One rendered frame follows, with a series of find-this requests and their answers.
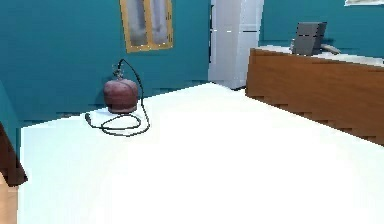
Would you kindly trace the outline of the red gas cylinder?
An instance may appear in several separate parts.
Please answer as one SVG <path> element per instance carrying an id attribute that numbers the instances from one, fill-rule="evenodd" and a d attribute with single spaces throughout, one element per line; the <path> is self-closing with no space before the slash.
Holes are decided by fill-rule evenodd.
<path id="1" fill-rule="evenodd" d="M 137 109 L 138 87 L 131 80 L 123 77 L 120 67 L 113 70 L 114 79 L 103 87 L 104 102 L 113 114 L 128 114 Z"/>

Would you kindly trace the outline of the white fridge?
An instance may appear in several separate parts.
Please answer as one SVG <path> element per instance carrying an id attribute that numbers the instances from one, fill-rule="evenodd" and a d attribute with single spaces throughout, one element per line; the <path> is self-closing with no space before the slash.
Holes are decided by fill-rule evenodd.
<path id="1" fill-rule="evenodd" d="M 251 48 L 259 45 L 264 0 L 211 0 L 208 80 L 246 84 Z"/>

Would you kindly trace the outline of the yellow framed window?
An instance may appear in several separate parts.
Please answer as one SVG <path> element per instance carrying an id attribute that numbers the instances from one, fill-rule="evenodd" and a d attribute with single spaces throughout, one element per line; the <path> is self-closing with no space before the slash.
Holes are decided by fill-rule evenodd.
<path id="1" fill-rule="evenodd" d="M 172 0 L 119 0 L 127 53 L 173 47 Z"/>

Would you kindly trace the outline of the brown wooden counter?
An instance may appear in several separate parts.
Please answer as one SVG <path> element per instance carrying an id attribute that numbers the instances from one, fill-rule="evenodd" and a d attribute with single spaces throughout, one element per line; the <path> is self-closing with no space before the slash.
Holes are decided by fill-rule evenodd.
<path id="1" fill-rule="evenodd" d="M 384 146 L 384 66 L 252 49 L 246 95 Z"/>

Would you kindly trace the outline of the grey toaster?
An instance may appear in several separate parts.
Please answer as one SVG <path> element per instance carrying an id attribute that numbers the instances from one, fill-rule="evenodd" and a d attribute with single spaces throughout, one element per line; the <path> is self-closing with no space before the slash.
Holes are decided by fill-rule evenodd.
<path id="1" fill-rule="evenodd" d="M 306 56 L 319 54 L 326 26 L 326 22 L 299 22 L 292 53 Z"/>

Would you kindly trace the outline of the grey flat utensil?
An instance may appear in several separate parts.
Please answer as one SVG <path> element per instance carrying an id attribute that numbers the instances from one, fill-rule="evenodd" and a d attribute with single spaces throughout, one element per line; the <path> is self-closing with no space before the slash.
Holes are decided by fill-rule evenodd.
<path id="1" fill-rule="evenodd" d="M 338 55 L 338 54 L 341 54 L 341 51 L 339 49 L 337 49 L 336 47 L 334 46 L 331 46 L 331 45 L 328 45 L 328 44 L 321 44 L 321 49 L 323 51 L 327 51 L 327 52 L 330 52 L 334 55 Z"/>

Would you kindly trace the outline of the dark brown wooden furniture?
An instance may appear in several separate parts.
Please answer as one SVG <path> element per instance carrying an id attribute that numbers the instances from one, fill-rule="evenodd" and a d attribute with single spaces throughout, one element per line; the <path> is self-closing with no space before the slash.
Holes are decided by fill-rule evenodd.
<path id="1" fill-rule="evenodd" d="M 17 224 L 19 186 L 27 174 L 0 122 L 0 224 Z"/>

